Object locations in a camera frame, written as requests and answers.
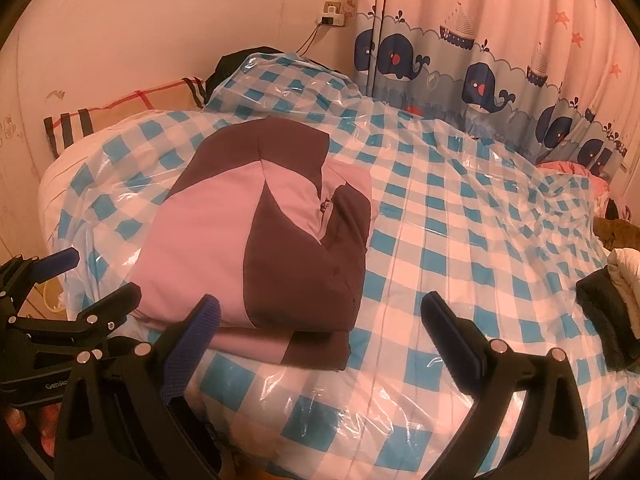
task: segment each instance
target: curtain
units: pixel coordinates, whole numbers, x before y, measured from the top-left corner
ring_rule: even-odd
[[[610,0],[358,0],[357,27],[370,97],[608,182],[638,142],[640,48]]]

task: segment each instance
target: blue and white checkered sheet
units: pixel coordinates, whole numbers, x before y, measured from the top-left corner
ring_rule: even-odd
[[[328,132],[334,157],[370,170],[380,216],[348,368],[300,370],[207,351],[194,402],[216,429],[281,476],[421,478],[471,402],[420,322],[422,295],[437,290],[516,351],[565,349],[592,472],[606,464],[636,421],[640,386],[631,373],[606,371],[600,339],[575,303],[575,282],[606,260],[591,233],[588,179],[541,173],[501,144],[363,97],[349,79],[295,56],[248,58],[205,113],[150,112],[86,161],[56,241],[82,255],[66,276],[67,304],[79,311],[127,279],[204,137],[265,115]],[[522,398],[514,396],[482,470],[500,460]]]

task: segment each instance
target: red starfish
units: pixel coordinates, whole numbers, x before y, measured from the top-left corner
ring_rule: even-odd
[[[584,41],[584,38],[580,35],[580,32],[574,32],[571,35],[571,42],[576,43],[580,48],[582,48],[581,42]]]
[[[569,17],[564,13],[564,10],[562,12],[556,12],[556,23],[562,23],[564,28],[566,28],[568,22]]]
[[[609,71],[609,73],[613,74],[614,76],[616,76],[616,78],[618,78],[618,74],[622,74],[622,69],[617,63],[613,63],[611,65],[611,70]]]

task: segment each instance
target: blue gripper pad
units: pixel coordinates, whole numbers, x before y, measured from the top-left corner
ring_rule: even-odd
[[[31,267],[29,279],[31,283],[44,283],[63,272],[75,269],[80,262],[80,254],[73,247],[59,253],[50,254],[37,261]]]
[[[211,339],[220,328],[221,316],[220,302],[206,294],[185,320],[182,335],[162,363],[160,396],[165,405],[184,393]]]
[[[458,389],[478,398],[487,368],[484,349],[488,345],[478,327],[457,317],[435,291],[422,298],[420,317]]]

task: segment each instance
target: silver bolt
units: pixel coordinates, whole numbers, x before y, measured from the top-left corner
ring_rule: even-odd
[[[551,357],[553,357],[553,359],[555,359],[556,361],[562,362],[566,359],[566,354],[561,348],[553,348],[551,350]]]
[[[78,354],[78,357],[76,357],[76,361],[78,361],[81,365],[88,363],[89,359],[91,359],[91,352],[87,352],[86,350],[80,352]]]
[[[489,346],[491,347],[491,350],[497,352],[498,354],[504,354],[509,349],[509,345],[507,345],[507,343],[505,343],[502,339],[493,339],[489,343]]]
[[[140,357],[148,355],[151,352],[151,345],[149,343],[140,343],[133,349],[134,353]]]

